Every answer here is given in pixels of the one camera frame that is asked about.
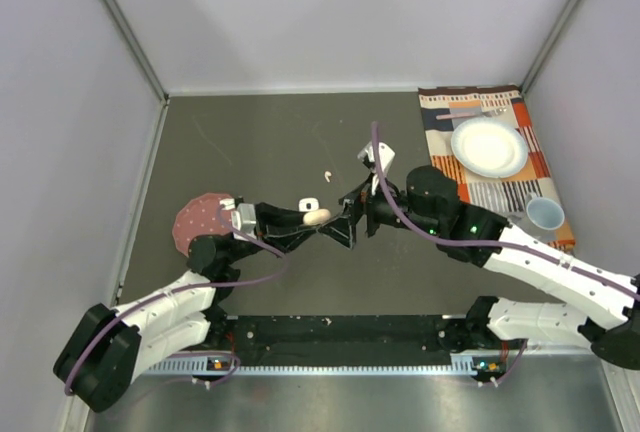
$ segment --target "white plate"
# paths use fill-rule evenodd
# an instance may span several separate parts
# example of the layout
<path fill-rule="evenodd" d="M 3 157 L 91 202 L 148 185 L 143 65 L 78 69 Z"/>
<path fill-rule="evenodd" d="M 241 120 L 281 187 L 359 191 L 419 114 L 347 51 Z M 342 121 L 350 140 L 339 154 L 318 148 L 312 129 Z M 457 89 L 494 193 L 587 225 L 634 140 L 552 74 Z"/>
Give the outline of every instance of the white plate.
<path fill-rule="evenodd" d="M 451 136 L 453 155 L 483 177 L 511 177 L 527 163 L 529 150 L 510 125 L 488 117 L 467 120 Z"/>

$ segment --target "white cup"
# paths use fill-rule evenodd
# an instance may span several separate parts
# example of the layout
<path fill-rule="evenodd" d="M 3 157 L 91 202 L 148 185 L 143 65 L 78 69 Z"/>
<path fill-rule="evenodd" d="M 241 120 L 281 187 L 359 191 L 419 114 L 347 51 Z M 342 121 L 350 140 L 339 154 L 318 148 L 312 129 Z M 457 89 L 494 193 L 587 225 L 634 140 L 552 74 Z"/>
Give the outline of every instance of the white cup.
<path fill-rule="evenodd" d="M 560 204 L 534 192 L 529 192 L 525 198 L 525 211 L 526 216 L 518 227 L 533 237 L 543 238 L 564 224 L 564 210 Z"/>

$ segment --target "placemat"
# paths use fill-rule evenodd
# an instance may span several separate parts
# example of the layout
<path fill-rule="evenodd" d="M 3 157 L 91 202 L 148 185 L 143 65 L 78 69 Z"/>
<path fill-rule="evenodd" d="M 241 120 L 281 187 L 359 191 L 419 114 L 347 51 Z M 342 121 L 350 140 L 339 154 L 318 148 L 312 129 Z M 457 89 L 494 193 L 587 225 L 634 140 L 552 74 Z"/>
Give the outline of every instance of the placemat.
<path fill-rule="evenodd" d="M 502 87 L 438 87 L 418 89 L 422 122 L 431 163 L 447 177 L 458 182 L 460 198 L 504 215 L 518 223 L 525 215 L 525 197 L 535 192 L 560 203 L 549 167 L 540 149 L 531 124 L 531 117 L 520 91 L 515 85 Z M 451 136 L 456 127 L 468 118 L 436 120 L 438 115 L 478 112 L 506 107 L 506 112 L 495 117 L 515 127 L 529 148 L 525 167 L 516 175 L 504 179 L 481 177 L 466 169 L 454 157 Z M 542 238 L 549 245 L 564 251 L 574 248 L 576 241 L 569 223 L 549 232 Z"/>

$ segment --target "cable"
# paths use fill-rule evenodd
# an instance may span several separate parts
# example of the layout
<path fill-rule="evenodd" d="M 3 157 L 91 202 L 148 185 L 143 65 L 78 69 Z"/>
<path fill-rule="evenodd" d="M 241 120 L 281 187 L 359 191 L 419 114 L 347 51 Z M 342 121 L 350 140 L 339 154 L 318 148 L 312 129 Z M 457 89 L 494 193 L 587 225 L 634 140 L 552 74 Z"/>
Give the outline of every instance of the cable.
<path fill-rule="evenodd" d="M 382 166 L 380 164 L 380 150 L 378 149 L 380 145 L 380 137 L 378 133 L 377 122 L 371 123 L 371 143 L 373 145 L 375 171 L 376 171 L 376 174 L 378 175 L 378 179 L 380 180 L 380 188 L 382 190 L 382 194 L 384 195 L 385 199 L 389 203 L 389 206 L 393 210 L 393 213 L 396 214 L 398 219 L 400 219 L 400 221 L 409 230 L 415 232 L 416 234 L 418 234 L 420 237 L 424 239 L 427 239 L 438 245 L 443 245 L 446 247 L 504 247 L 507 249 L 519 250 L 521 252 L 525 252 L 527 254 L 539 257 L 548 262 L 551 262 L 554 265 L 560 265 L 560 261 L 558 259 L 550 255 L 547 255 L 544 252 L 540 252 L 539 250 L 535 250 L 530 247 L 527 247 L 526 245 L 514 244 L 512 242 L 501 242 L 499 240 L 451 240 L 451 239 L 444 239 L 442 237 L 436 237 L 431 234 L 428 234 L 427 232 L 419 228 L 417 225 L 415 225 L 413 222 L 411 222 L 411 220 L 409 220 L 409 218 L 404 214 L 404 212 L 402 212 L 400 207 L 398 207 L 398 204 L 395 202 L 395 200 L 393 199 L 393 196 L 391 195 L 391 191 L 389 190 L 389 185 L 387 184 L 387 180 L 386 180 L 387 177 L 384 173 L 384 170 L 382 170 Z M 584 277 L 587 277 L 589 279 L 600 282 L 602 285 L 611 287 L 612 289 L 615 289 L 618 292 L 628 295 L 634 300 L 640 302 L 640 294 L 632 292 L 631 290 L 625 288 L 623 285 L 620 285 L 617 282 L 614 282 L 613 280 L 609 280 L 605 277 L 600 277 L 599 275 L 594 274 L 592 272 L 588 272 L 584 269 L 581 269 L 580 267 L 570 267 L 568 268 L 568 270 L 575 272 L 579 275 L 582 275 Z"/>
<path fill-rule="evenodd" d="M 503 340 L 502 353 L 500 354 L 500 361 L 506 364 L 508 359 L 509 359 L 509 344 Z"/>
<path fill-rule="evenodd" d="M 509 377 L 513 371 L 516 369 L 516 366 L 520 363 L 520 359 L 522 358 L 525 349 L 527 348 L 527 343 L 528 340 L 523 340 L 522 341 L 522 345 L 520 346 L 520 350 L 518 351 L 518 355 L 516 355 L 516 358 L 513 359 L 513 363 L 511 364 L 511 366 L 507 369 L 507 371 L 504 373 L 504 375 L 498 377 L 495 382 L 491 381 L 491 382 L 484 382 L 482 383 L 482 385 L 480 387 L 484 387 L 485 385 L 488 384 L 494 384 L 496 387 L 499 386 L 502 382 L 504 382 L 505 380 L 507 380 L 507 377 Z"/>
<path fill-rule="evenodd" d="M 251 280 L 241 280 L 238 282 L 208 282 L 206 284 L 190 284 L 190 285 L 183 285 L 182 287 L 176 287 L 175 289 L 171 289 L 169 292 L 162 292 L 156 295 L 153 295 L 151 297 L 149 297 L 146 300 L 143 300 L 142 302 L 134 305 L 133 307 L 125 310 L 124 312 L 122 312 L 120 315 L 118 315 L 117 317 L 114 317 L 113 320 L 111 320 L 111 322 L 109 322 L 100 332 L 98 332 L 96 334 L 96 336 L 93 338 L 93 340 L 91 340 L 91 342 L 89 342 L 89 345 L 87 345 L 87 347 L 82 351 L 82 354 L 80 354 L 80 357 L 78 357 L 78 360 L 76 361 L 76 363 L 73 365 L 73 367 L 71 368 L 71 372 L 69 372 L 69 375 L 67 376 L 67 380 L 64 383 L 64 393 L 66 395 L 73 395 L 73 391 L 71 389 L 71 385 L 73 384 L 73 381 L 76 379 L 78 372 L 80 371 L 80 368 L 82 367 L 82 365 L 85 363 L 85 361 L 87 360 L 87 358 L 89 357 L 89 355 L 91 354 L 91 352 L 93 352 L 93 349 L 96 348 L 96 346 L 100 343 L 100 341 L 111 331 L 111 329 L 113 329 L 116 325 L 118 325 L 120 322 L 122 322 L 123 319 L 127 318 L 128 316 L 130 316 L 131 314 L 133 314 L 134 312 L 137 312 L 138 310 L 148 306 L 149 304 L 152 304 L 154 302 L 157 302 L 158 300 L 161 300 L 165 297 L 167 297 L 167 294 L 178 294 L 180 292 L 185 292 L 187 290 L 193 290 L 193 289 L 205 289 L 205 288 L 210 288 L 210 287 L 240 287 L 240 286 L 246 286 L 246 285 L 257 285 L 257 284 L 261 284 L 263 282 L 267 282 L 269 280 L 275 279 L 277 277 L 280 277 L 281 275 L 283 275 L 284 273 L 286 273 L 286 271 L 289 268 L 289 259 L 287 258 L 287 256 L 281 252 L 280 250 L 276 249 L 275 247 L 266 244 L 260 240 L 257 240 L 253 237 L 251 237 L 248 234 L 245 234 L 244 232 L 236 229 L 233 227 L 233 225 L 231 225 L 229 222 L 227 222 L 227 220 L 225 220 L 222 217 L 222 209 L 223 206 L 218 207 L 218 210 L 216 211 L 216 216 L 218 218 L 218 220 L 220 220 L 220 223 L 223 224 L 224 227 L 228 228 L 229 230 L 233 231 L 234 234 L 242 237 L 243 239 L 247 240 L 248 242 L 251 242 L 252 244 L 255 244 L 259 247 L 262 247 L 263 249 L 267 250 L 268 252 L 271 252 L 273 255 L 280 257 L 281 259 L 283 259 L 284 263 L 282 264 L 282 268 L 271 275 L 267 275 L 266 277 L 260 277 L 259 279 L 251 279 Z"/>
<path fill-rule="evenodd" d="M 233 363 L 233 368 L 231 368 L 229 370 L 229 372 L 227 372 L 227 374 L 223 375 L 220 379 L 214 381 L 214 382 L 209 382 L 209 381 L 203 381 L 200 380 L 201 382 L 204 382 L 207 390 L 209 390 L 211 387 L 216 387 L 224 382 L 226 382 L 227 380 L 229 380 L 231 378 L 231 376 L 233 374 L 235 374 L 239 369 L 240 369 L 240 365 L 242 364 L 240 357 L 238 357 L 236 354 L 234 353 L 229 353 L 229 352 L 223 352 L 220 350 L 212 350 L 207 352 L 206 354 L 202 353 L 200 354 L 199 352 L 194 352 L 192 354 L 174 354 L 171 355 L 170 357 L 203 357 L 203 356 L 210 356 L 210 355 L 223 355 L 225 357 L 229 357 L 232 360 Z M 129 404 L 128 407 L 125 407 L 124 410 L 121 410 L 119 413 L 117 414 L 105 414 L 107 420 L 110 421 L 115 421 L 115 420 L 119 420 L 120 418 L 122 418 L 122 416 L 129 410 L 133 409 L 135 406 L 137 406 L 138 404 L 140 404 L 140 402 L 142 402 L 143 400 L 145 400 L 147 397 L 149 397 L 151 394 L 153 394 L 154 392 L 156 392 L 157 390 L 169 385 L 169 384 L 175 384 L 178 382 L 191 382 L 193 384 L 196 384 L 198 382 L 199 379 L 196 379 L 195 377 L 175 377 L 173 379 L 169 379 L 166 380 L 164 382 L 159 383 L 158 385 L 151 387 L 149 390 L 147 390 L 145 393 L 143 393 L 142 395 L 140 395 L 139 397 L 136 397 L 133 402 L 131 402 L 131 404 Z"/>

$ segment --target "metal frame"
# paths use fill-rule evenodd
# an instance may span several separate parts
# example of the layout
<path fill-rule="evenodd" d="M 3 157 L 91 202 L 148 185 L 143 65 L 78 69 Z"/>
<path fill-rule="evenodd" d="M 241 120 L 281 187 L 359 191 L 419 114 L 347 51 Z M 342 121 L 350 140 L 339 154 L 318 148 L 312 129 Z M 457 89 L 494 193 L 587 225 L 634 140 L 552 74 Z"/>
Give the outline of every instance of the metal frame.
<path fill-rule="evenodd" d="M 640 372 L 602 363 L 611 398 L 625 432 L 640 430 Z"/>
<path fill-rule="evenodd" d="M 524 80 L 522 81 L 520 90 L 522 91 L 523 95 L 526 95 L 535 84 L 540 73 L 542 72 L 542 69 L 547 64 L 549 58 L 551 57 L 551 54 L 558 45 L 560 38 L 568 30 L 572 19 L 575 17 L 576 12 L 583 2 L 584 0 L 567 0 L 567 3 L 562 8 L 560 15 L 556 19 L 556 22 L 553 24 L 549 35 L 542 44 L 540 51 L 537 53 L 536 58 L 533 60 L 533 64 L 531 64 L 527 75 L 525 75 Z"/>
<path fill-rule="evenodd" d="M 122 9 L 118 5 L 118 2 L 116 0 L 101 1 L 105 6 L 107 13 L 113 20 L 114 25 L 118 29 L 122 40 L 129 49 L 129 52 L 131 52 L 133 60 L 138 65 L 140 71 L 142 72 L 142 75 L 144 75 L 145 79 L 149 83 L 149 86 L 159 100 L 166 101 L 169 98 L 169 95 L 165 91 L 165 88 L 162 86 L 162 83 L 160 82 L 160 79 L 158 78 L 155 70 L 153 70 L 153 66 L 149 61 L 149 58 L 142 49 L 140 42 L 138 42 L 133 29 L 129 25 L 129 22 L 124 16 Z"/>
<path fill-rule="evenodd" d="M 202 376 L 221 376 L 227 371 L 210 370 L 208 361 L 217 359 L 215 354 L 209 357 L 178 357 L 167 358 L 153 365 L 143 375 L 202 375 Z M 394 377 L 413 376 L 413 375 L 461 375 L 474 376 L 478 371 L 474 368 L 473 356 L 471 355 L 452 355 L 451 365 L 410 365 L 395 367 L 311 367 L 311 366 L 253 366 L 241 367 L 234 375 L 238 376 L 382 376 L 391 375 Z"/>
<path fill-rule="evenodd" d="M 133 250 L 133 242 L 136 238 L 136 232 L 138 230 L 138 224 L 140 223 L 140 216 L 142 215 L 142 207 L 144 206 L 144 199 L 147 195 L 149 188 L 149 181 L 151 180 L 151 172 L 153 171 L 153 164 L 156 160 L 156 154 L 158 153 L 158 147 L 160 146 L 160 137 L 162 136 L 162 130 L 164 129 L 164 122 L 167 118 L 167 111 L 169 110 L 169 104 L 171 100 L 166 100 L 161 103 L 160 113 L 155 123 L 153 133 L 147 144 L 145 161 L 142 169 L 141 176 L 139 178 L 138 186 L 136 187 L 135 199 L 131 213 L 129 214 L 130 220 L 127 224 L 127 236 L 120 246 L 118 251 L 118 257 L 116 259 L 116 274 L 117 282 L 114 285 L 113 295 L 111 297 L 111 304 L 116 304 L 120 298 L 122 292 L 122 286 L 124 285 L 124 279 L 127 275 L 127 269 L 129 267 L 129 260 L 131 259 L 131 251 Z"/>
<path fill-rule="evenodd" d="M 89 422 L 91 409 L 78 397 L 67 397 L 57 432 L 83 432 Z"/>

